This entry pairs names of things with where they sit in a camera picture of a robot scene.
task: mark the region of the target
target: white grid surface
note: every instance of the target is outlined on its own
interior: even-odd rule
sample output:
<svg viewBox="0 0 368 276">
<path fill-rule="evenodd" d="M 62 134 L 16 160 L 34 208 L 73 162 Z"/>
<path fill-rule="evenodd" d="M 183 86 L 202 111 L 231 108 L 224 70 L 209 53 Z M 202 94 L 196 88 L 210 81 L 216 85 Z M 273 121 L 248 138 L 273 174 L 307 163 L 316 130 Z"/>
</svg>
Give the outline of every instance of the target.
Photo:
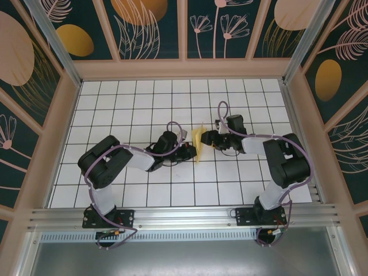
<svg viewBox="0 0 368 276">
<path fill-rule="evenodd" d="M 196 79 L 84 82 L 49 207 L 90 204 L 78 159 L 107 135 L 140 148 L 156 142 L 174 120 L 188 131 L 202 123 L 214 129 L 217 105 L 227 101 L 230 114 L 241 114 L 248 133 L 292 132 L 276 79 Z M 233 150 L 225 151 L 234 155 Z M 225 156 L 204 145 L 196 158 L 155 172 L 124 169 L 113 182 L 118 207 L 216 206 L 253 204 L 270 172 L 264 157 Z M 308 187 L 290 193 L 293 202 L 312 202 Z"/>
</svg>

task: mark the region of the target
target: gold circle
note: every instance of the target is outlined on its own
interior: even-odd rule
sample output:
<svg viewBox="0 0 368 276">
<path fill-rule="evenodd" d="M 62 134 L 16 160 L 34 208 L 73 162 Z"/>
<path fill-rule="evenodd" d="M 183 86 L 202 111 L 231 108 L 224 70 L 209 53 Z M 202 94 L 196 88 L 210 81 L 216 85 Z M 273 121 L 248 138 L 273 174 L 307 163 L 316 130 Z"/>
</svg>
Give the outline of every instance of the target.
<svg viewBox="0 0 368 276">
<path fill-rule="evenodd" d="M 339 63 L 327 59 L 318 68 L 316 74 L 316 94 L 321 101 L 331 100 L 338 91 L 342 72 Z"/>
<path fill-rule="evenodd" d="M 111 0 L 114 10 L 124 21 L 138 26 L 143 25 L 144 13 L 141 2 L 147 12 L 149 10 L 152 12 L 157 22 L 165 16 L 167 11 L 167 0 Z"/>
<path fill-rule="evenodd" d="M 32 40 L 17 20 L 2 11 L 0 41 L 0 79 L 10 85 L 24 85 L 35 66 Z"/>
<path fill-rule="evenodd" d="M 93 53 L 91 37 L 81 27 L 66 24 L 56 30 L 68 53 L 75 56 L 88 56 Z"/>
<path fill-rule="evenodd" d="M 304 30 L 313 17 L 320 0 L 278 0 L 275 22 L 284 30 Z"/>
</svg>

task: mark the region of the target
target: enclosure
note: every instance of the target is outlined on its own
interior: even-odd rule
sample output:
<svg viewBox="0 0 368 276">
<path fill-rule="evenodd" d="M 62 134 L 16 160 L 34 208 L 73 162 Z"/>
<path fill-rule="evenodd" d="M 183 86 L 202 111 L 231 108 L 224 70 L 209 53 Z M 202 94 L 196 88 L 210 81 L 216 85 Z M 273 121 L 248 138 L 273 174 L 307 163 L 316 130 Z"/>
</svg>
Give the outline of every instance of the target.
<svg viewBox="0 0 368 276">
<path fill-rule="evenodd" d="M 367 0 L 2 1 L 2 275 L 367 275 L 367 22 Z M 78 159 L 109 135 L 146 148 L 170 121 L 196 146 L 221 101 L 312 160 L 285 238 L 261 247 L 232 215 L 272 180 L 266 158 L 203 145 L 119 173 L 138 232 L 99 250 Z"/>
</svg>

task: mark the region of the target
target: grid mat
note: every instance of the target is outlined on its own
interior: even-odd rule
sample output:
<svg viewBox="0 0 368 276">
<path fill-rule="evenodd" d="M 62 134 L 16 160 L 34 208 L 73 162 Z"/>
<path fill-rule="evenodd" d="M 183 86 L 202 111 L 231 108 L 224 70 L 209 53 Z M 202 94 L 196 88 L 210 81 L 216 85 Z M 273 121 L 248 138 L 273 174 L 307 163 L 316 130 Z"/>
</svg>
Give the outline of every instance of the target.
<svg viewBox="0 0 368 276">
<path fill-rule="evenodd" d="M 83 82 L 49 208 L 90 204 L 76 163 L 107 135 L 145 148 L 173 120 L 188 131 L 186 141 L 191 142 L 191 130 L 202 123 L 207 130 L 214 129 L 220 101 L 229 103 L 230 114 L 243 116 L 248 133 L 292 132 L 276 79 Z M 125 168 L 113 182 L 115 204 L 130 208 L 253 204 L 271 179 L 267 161 L 255 154 L 224 153 L 204 145 L 199 163 L 194 158 L 152 173 Z M 295 203 L 312 202 L 307 186 L 293 190 L 290 198 Z"/>
</svg>

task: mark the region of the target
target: flower illustration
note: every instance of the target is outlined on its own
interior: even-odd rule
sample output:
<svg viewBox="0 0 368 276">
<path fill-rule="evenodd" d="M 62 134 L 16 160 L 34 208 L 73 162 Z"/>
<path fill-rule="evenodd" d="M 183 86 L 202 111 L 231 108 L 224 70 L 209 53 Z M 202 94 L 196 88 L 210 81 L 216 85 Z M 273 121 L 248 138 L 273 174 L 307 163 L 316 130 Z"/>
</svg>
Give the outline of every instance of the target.
<svg viewBox="0 0 368 276">
<path fill-rule="evenodd" d="M 12 150 L 17 154 L 30 159 L 30 157 L 28 155 L 25 155 L 25 154 L 21 153 L 20 151 L 17 151 L 16 149 L 14 149 L 12 147 L 14 134 L 16 132 L 16 127 L 17 127 L 17 119 L 10 116 L 9 121 L 8 121 L 4 114 L 0 115 L 0 149 Z M 11 168 L 14 168 L 14 169 L 18 170 L 18 171 L 22 171 L 23 173 L 27 172 L 26 169 L 18 167 L 14 164 L 11 164 L 11 163 L 3 160 L 3 159 L 0 159 L 0 163 L 5 164 L 5 165 L 7 165 Z"/>
<path fill-rule="evenodd" d="M 219 10 L 222 7 L 235 7 L 244 6 L 247 4 L 252 4 L 253 0 L 214 0 L 214 4 L 217 6 L 216 15 L 214 18 L 214 31 L 213 31 L 213 58 L 216 58 L 216 29 L 217 29 L 217 19 L 219 17 Z"/>
<path fill-rule="evenodd" d="M 246 29 L 248 22 L 245 16 L 233 16 L 229 22 L 229 15 L 221 16 L 221 28 L 225 38 L 224 58 L 226 58 L 226 45 L 229 39 L 237 39 L 249 35 L 249 29 Z"/>
<path fill-rule="evenodd" d="M 226 7 L 226 6 L 243 6 L 252 3 L 253 0 L 214 0 L 214 3 L 217 7 Z"/>
<path fill-rule="evenodd" d="M 196 33 L 195 36 L 196 36 L 196 39 L 197 39 L 197 49 L 198 49 L 198 54 L 199 54 L 200 59 L 201 59 L 202 56 L 201 56 L 200 44 L 198 42 L 198 34 L 208 32 L 209 30 L 212 30 L 212 25 L 210 25 L 210 21 L 208 19 L 208 16 L 198 16 L 198 19 L 197 19 L 196 16 L 191 16 L 190 17 L 190 23 L 191 23 L 191 26 L 194 29 L 194 32 Z"/>
</svg>

